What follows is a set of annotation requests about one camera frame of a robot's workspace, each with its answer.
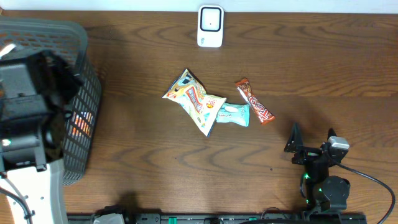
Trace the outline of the orange chocolate bar wrapper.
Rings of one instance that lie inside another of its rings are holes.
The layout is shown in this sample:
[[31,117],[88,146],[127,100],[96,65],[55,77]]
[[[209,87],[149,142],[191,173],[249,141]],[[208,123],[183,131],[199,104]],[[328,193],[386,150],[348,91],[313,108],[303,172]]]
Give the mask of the orange chocolate bar wrapper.
[[262,125],[266,125],[275,120],[275,116],[257,99],[257,96],[253,93],[250,82],[247,78],[243,78],[236,82],[235,85]]

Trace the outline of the mint green snack packet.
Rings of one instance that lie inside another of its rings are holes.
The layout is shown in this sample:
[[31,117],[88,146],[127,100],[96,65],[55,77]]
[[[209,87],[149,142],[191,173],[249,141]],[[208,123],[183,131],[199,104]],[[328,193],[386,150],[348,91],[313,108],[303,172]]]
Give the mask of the mint green snack packet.
[[249,105],[236,105],[224,103],[219,110],[216,122],[217,123],[235,123],[240,126],[249,126]]

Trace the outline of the yellow snack chip bag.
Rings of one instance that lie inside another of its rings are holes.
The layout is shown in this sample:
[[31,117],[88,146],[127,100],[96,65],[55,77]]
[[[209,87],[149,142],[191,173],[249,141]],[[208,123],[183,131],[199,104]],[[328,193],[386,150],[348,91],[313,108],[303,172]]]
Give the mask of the yellow snack chip bag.
[[182,72],[162,97],[178,103],[206,137],[210,135],[217,114],[226,102],[226,98],[209,95],[189,69]]

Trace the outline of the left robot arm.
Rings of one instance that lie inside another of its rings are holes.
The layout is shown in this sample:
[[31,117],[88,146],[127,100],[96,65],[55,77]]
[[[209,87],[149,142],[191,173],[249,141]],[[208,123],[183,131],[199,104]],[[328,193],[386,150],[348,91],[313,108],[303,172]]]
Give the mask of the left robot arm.
[[1,194],[14,223],[68,221],[62,147],[82,84],[51,50],[1,49]]

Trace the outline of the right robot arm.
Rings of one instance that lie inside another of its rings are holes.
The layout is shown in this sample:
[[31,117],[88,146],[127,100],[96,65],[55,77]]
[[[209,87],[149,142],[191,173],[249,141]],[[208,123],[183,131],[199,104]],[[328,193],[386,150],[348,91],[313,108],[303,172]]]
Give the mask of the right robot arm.
[[339,164],[349,151],[348,141],[329,129],[327,140],[320,147],[304,145],[302,132],[297,123],[284,147],[292,153],[292,163],[304,166],[300,179],[300,193],[306,198],[307,209],[303,219],[314,220],[316,215],[339,215],[347,208],[350,182],[330,175],[329,168]]

